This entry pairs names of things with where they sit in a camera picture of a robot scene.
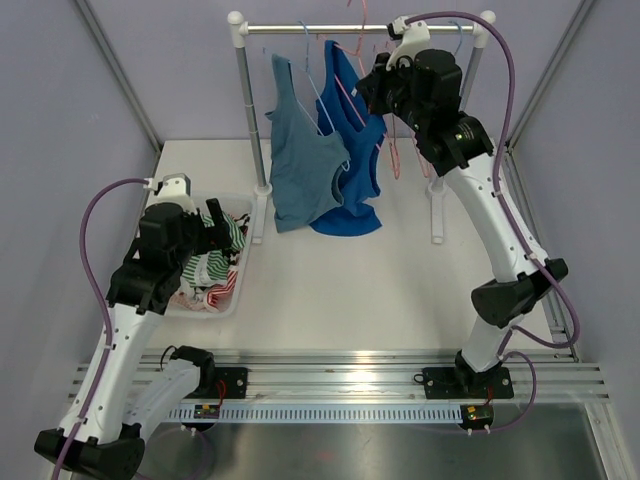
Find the reflective metal surface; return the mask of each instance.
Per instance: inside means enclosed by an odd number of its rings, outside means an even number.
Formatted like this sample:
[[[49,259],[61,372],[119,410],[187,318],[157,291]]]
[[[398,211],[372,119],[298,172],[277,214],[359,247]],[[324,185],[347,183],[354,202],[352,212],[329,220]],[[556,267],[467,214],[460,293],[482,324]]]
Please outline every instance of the reflective metal surface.
[[[511,406],[496,411],[499,424],[518,414]],[[167,428],[175,430],[163,425],[154,438]],[[471,438],[450,426],[228,424],[206,438],[201,480],[606,478],[579,405],[539,405],[511,431]],[[140,471],[154,480],[186,478],[200,452],[198,437],[165,433],[150,442]]]

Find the pile of clothes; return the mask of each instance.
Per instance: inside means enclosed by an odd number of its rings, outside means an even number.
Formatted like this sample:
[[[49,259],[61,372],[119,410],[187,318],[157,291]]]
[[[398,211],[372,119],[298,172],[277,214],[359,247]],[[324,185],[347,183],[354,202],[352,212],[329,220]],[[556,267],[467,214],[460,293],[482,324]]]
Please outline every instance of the pile of clothes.
[[[212,313],[226,310],[236,286],[250,215],[234,218],[222,213],[229,226],[231,247],[191,257],[180,277],[180,289],[171,297],[171,305]],[[201,214],[201,217],[205,227],[213,226],[210,216]]]

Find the metal rod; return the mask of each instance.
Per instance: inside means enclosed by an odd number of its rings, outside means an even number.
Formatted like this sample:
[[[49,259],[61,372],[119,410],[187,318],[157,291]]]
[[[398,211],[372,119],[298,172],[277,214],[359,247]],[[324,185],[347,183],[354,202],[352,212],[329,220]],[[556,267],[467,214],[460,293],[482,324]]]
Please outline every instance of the metal rod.
[[[562,38],[560,39],[558,46],[553,52],[549,63],[547,63],[544,72],[542,72],[538,83],[533,89],[533,93],[527,100],[524,110],[512,127],[511,134],[507,139],[507,145],[510,149],[513,149],[518,143],[518,140],[520,140],[522,132],[527,127],[529,120],[531,120],[533,113],[540,104],[540,100],[542,99],[544,93],[547,91],[551,79],[558,72],[558,67],[564,60],[569,48],[573,44],[573,41],[575,40],[577,34],[580,32],[580,30],[582,30],[582,27],[589,17],[589,14],[593,11],[593,6],[597,2],[598,0],[582,0],[580,5],[576,9],[576,12],[573,14],[573,17],[569,22],[569,26],[562,35]]]
[[[471,95],[471,87],[473,87],[473,81],[476,79],[476,73],[478,73],[478,66],[480,65],[480,59],[482,58],[482,52],[484,48],[473,47],[471,57],[469,58],[469,65],[467,66],[467,73],[464,76],[464,82],[462,83],[462,93],[460,94],[462,100],[460,101],[460,110],[464,110],[467,107],[467,101],[469,95]]]
[[[256,120],[256,108],[253,105],[251,77],[249,75],[249,64],[247,63],[247,51],[245,47],[236,47],[236,59],[238,60],[238,70],[240,71],[244,111],[247,116],[247,125],[249,126],[249,138],[251,139],[251,151],[253,153],[253,164],[256,168],[258,187],[265,188],[267,186],[267,177],[264,173],[260,133],[258,132],[258,122]]]
[[[351,33],[360,33],[364,31],[364,33],[377,33],[377,34],[385,34],[388,35],[389,30],[386,25],[365,25],[364,28],[362,25],[307,25],[307,29],[309,33],[313,34],[326,34],[326,35],[337,35],[337,34],[351,34]],[[473,33],[473,25],[464,25],[462,27],[462,32],[465,34]],[[252,25],[247,23],[246,26],[242,28],[243,35],[265,35],[265,34],[303,34],[305,33],[304,27],[302,25]],[[429,25],[429,33],[432,35],[438,34],[450,34],[450,35],[459,35],[460,29],[456,25]]]
[[[140,127],[146,134],[149,143],[151,144],[151,148],[153,148],[156,154],[162,152],[162,141],[158,137],[158,134],[153,128],[153,124],[149,117],[147,116],[147,112],[145,112],[142,107],[142,103],[138,99],[136,92],[134,91],[129,79],[127,78],[124,68],[120,64],[116,53],[109,42],[106,34],[104,33],[104,28],[100,24],[96,13],[93,11],[89,0],[74,0],[76,7],[80,13],[81,18],[84,20],[84,23],[91,35],[93,42],[98,47],[98,50],[102,54],[107,67],[113,74],[118,87],[120,87],[120,91],[124,96],[126,102],[129,104],[129,107],[132,110],[133,115],[136,120],[140,124]]]

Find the blue tank top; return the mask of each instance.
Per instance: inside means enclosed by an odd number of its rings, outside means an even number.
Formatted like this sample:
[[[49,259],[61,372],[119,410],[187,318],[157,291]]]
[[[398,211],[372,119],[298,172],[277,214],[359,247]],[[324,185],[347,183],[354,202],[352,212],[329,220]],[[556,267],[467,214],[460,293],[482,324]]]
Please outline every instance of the blue tank top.
[[[309,225],[343,197],[339,179],[349,161],[340,134],[319,135],[301,111],[293,89],[289,60],[273,55],[278,105],[266,114],[271,120],[271,185],[278,232]]]
[[[344,172],[338,179],[338,187],[344,203],[341,207],[325,213],[311,227],[326,235],[353,237],[365,235],[382,226],[371,205],[364,203],[368,198],[380,195],[380,188],[376,181],[376,166],[378,163],[378,149],[382,144],[386,126],[382,117],[370,115],[362,96],[356,92],[358,75],[344,52],[336,46],[336,42],[325,42],[326,83],[320,95],[336,130],[340,132],[344,145],[347,147],[351,163],[349,171]],[[334,75],[340,79],[351,101],[366,123],[358,118],[349,100],[335,81]],[[319,101],[318,126],[322,132],[330,132],[328,122]]]

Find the laundry basket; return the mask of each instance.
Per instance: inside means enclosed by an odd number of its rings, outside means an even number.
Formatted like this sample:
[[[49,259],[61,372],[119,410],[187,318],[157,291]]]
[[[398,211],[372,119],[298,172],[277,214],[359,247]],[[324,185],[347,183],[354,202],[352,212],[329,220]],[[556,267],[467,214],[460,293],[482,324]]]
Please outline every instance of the laundry basket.
[[[251,218],[249,219],[249,225],[247,230],[247,236],[244,248],[240,253],[240,259],[238,261],[238,277],[236,279],[236,285],[233,293],[226,298],[219,300],[217,309],[218,312],[210,310],[193,311],[186,307],[169,303],[165,316],[172,318],[198,318],[198,319],[213,319],[224,318],[233,313],[238,305],[238,299],[240,298],[240,290],[242,288],[242,278],[244,277],[244,271],[247,266],[247,260],[249,258],[249,248],[251,247],[251,239],[253,236],[253,226],[256,218],[256,201],[253,196],[240,195],[233,193],[212,193],[212,192],[192,192],[191,198],[196,204],[196,207],[200,209],[200,212],[208,215],[209,210],[207,208],[206,201],[210,198],[217,198],[220,202],[222,210],[232,217],[238,218],[244,214],[249,213]]]

